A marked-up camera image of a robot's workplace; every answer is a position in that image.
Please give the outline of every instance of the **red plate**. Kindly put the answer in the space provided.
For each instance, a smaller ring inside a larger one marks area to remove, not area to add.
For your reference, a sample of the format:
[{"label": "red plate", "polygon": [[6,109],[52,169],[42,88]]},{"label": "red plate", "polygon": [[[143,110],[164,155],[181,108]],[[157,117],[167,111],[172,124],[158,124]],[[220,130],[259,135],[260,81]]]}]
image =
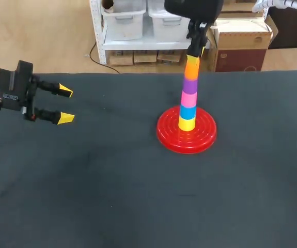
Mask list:
[{"label": "red plate", "polygon": [[214,119],[201,108],[196,109],[195,128],[190,132],[179,129],[180,107],[173,107],[164,112],[157,127],[159,141],[168,149],[178,153],[202,152],[215,142],[217,127]]}]

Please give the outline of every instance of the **floor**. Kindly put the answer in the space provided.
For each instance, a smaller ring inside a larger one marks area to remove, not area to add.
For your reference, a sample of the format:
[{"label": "floor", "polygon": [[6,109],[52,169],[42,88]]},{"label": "floor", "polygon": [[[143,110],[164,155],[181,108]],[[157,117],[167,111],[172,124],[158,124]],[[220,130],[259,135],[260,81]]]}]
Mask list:
[{"label": "floor", "polygon": [[[32,62],[35,73],[113,73],[87,57],[94,41],[89,0],[0,0],[0,68],[14,70],[21,59]],[[96,50],[93,57],[98,59]],[[117,69],[183,71],[182,66]],[[297,70],[297,49],[269,50],[263,70]]]}]

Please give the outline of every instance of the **white plastic bin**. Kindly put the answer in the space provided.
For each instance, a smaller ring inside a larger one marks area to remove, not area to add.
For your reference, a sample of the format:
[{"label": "white plastic bin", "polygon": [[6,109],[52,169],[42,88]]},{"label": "white plastic bin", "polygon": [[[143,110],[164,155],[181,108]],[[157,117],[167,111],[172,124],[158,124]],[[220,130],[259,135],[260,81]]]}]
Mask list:
[{"label": "white plastic bin", "polygon": [[190,19],[167,12],[164,9],[164,0],[148,0],[148,13],[153,18],[157,42],[186,40]]},{"label": "white plastic bin", "polygon": [[115,0],[113,13],[105,12],[102,7],[101,12],[111,40],[135,40],[143,36],[146,0]]}]

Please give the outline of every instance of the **cardboard box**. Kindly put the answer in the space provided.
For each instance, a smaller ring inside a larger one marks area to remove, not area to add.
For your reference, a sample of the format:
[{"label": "cardboard box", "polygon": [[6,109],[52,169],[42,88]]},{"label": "cardboard box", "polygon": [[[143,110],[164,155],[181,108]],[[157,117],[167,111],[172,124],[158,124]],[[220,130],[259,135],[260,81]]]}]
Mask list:
[{"label": "cardboard box", "polygon": [[155,63],[157,61],[158,52],[155,50],[145,50],[145,51],[134,51],[133,61],[134,63]]},{"label": "cardboard box", "polygon": [[158,60],[179,63],[182,54],[183,50],[160,50]]},{"label": "cardboard box", "polygon": [[111,66],[131,66],[133,65],[133,51],[111,51],[109,55]]},{"label": "cardboard box", "polygon": [[222,13],[218,18],[262,17],[263,13],[253,13],[256,0],[224,0]]},{"label": "cardboard box", "polygon": [[269,44],[278,34],[267,17],[217,20],[208,32],[209,70],[214,72],[260,71]]}]

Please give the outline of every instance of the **stacked rings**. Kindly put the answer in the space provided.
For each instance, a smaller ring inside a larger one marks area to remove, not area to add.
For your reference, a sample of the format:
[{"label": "stacked rings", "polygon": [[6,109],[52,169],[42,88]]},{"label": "stacked rings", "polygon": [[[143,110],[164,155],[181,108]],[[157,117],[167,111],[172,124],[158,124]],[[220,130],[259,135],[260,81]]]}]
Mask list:
[{"label": "stacked rings", "polygon": [[187,132],[192,131],[195,128],[199,66],[200,58],[187,55],[178,122],[178,127]]}]

